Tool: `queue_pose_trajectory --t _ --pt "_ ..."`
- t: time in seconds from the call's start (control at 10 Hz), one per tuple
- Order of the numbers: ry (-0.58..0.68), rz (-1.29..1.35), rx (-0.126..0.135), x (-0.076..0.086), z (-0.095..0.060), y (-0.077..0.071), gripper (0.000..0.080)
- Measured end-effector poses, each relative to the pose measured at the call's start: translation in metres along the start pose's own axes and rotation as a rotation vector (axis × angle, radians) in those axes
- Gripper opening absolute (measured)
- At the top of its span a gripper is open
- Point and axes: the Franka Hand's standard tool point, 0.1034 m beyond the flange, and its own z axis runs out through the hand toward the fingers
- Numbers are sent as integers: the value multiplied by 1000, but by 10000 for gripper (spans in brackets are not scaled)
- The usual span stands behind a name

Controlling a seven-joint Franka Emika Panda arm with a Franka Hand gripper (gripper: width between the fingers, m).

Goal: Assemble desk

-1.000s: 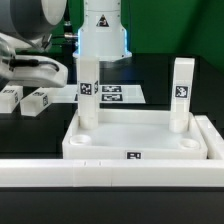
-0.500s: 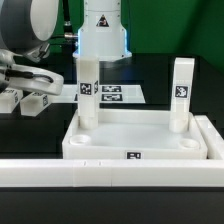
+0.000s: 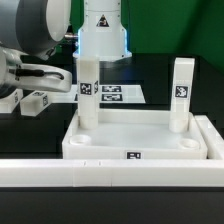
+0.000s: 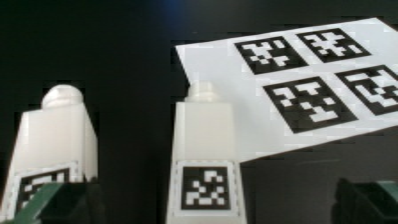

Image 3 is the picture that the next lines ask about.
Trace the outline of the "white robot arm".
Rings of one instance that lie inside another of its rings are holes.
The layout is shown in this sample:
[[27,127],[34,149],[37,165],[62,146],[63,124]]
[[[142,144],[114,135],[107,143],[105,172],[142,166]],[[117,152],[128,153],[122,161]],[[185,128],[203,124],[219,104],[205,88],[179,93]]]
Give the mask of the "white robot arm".
[[[122,0],[83,0],[77,58],[117,61],[131,56],[121,24]],[[52,66],[25,64],[23,55],[42,60],[55,53],[70,23],[72,0],[0,0],[0,99],[15,89],[68,92],[72,74]]]

